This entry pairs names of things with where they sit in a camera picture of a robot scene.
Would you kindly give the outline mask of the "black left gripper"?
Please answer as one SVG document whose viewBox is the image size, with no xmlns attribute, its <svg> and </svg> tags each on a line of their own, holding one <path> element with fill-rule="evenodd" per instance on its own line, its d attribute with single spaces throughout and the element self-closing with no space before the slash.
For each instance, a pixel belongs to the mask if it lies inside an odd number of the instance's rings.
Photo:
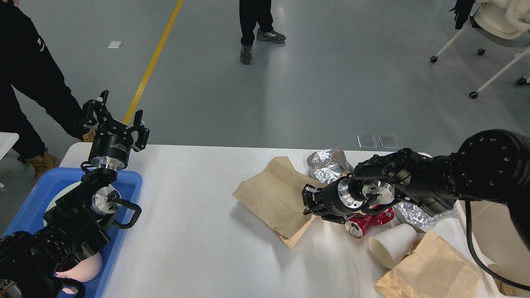
<svg viewBox="0 0 530 298">
<path fill-rule="evenodd" d="M 108 94 L 109 91 L 104 90 L 99 97 L 88 100 L 82 107 L 82 126 L 97 131 L 88 161 L 97 168 L 123 170 L 128 166 L 131 149 L 145 149 L 150 130 L 142 122 L 142 110 L 135 112 L 130 127 L 114 119 L 106 105 Z"/>
</svg>

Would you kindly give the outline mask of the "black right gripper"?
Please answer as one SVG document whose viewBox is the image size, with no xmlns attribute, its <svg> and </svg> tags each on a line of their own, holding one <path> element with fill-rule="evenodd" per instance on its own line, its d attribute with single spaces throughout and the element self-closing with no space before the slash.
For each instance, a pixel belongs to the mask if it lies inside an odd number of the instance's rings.
<svg viewBox="0 0 530 298">
<path fill-rule="evenodd" d="M 307 183 L 301 193 L 305 206 L 303 215 L 314 214 L 325 221 L 343 225 L 346 216 L 360 211 L 365 205 L 363 186 L 362 181 L 349 177 L 341 177 L 320 188 Z"/>
</svg>

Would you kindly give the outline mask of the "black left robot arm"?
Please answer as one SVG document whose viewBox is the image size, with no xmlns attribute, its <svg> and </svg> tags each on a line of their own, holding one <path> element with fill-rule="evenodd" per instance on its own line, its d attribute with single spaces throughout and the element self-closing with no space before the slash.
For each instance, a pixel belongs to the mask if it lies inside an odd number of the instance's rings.
<svg viewBox="0 0 530 298">
<path fill-rule="evenodd" d="M 96 255 L 111 242 L 111 226 L 128 229 L 138 221 L 141 207 L 123 199 L 111 185 L 127 168 L 130 152 L 146 147 L 149 129 L 142 123 L 142 110 L 135 113 L 132 126 L 114 119 L 107 99 L 104 90 L 82 107 L 81 124 L 92 128 L 95 137 L 87 161 L 80 165 L 80 184 L 43 214 L 46 224 L 41 230 L 17 231 L 1 239 L 2 298 L 56 298 L 65 286 L 83 298 L 81 281 L 56 273 Z"/>
</svg>

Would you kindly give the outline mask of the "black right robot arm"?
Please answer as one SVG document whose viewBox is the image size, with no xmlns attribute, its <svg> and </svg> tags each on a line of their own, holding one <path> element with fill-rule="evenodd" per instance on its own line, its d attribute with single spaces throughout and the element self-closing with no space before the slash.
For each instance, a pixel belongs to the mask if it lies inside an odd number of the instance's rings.
<svg viewBox="0 0 530 298">
<path fill-rule="evenodd" d="M 306 184 L 304 214 L 344 224 L 357 211 L 375 215 L 408 202 L 434 216 L 457 200 L 507 206 L 510 219 L 529 245 L 529 137 L 507 130 L 485 130 L 466 139 L 458 151 L 428 158 L 404 148 L 373 155 L 352 172 L 323 188 Z"/>
</svg>

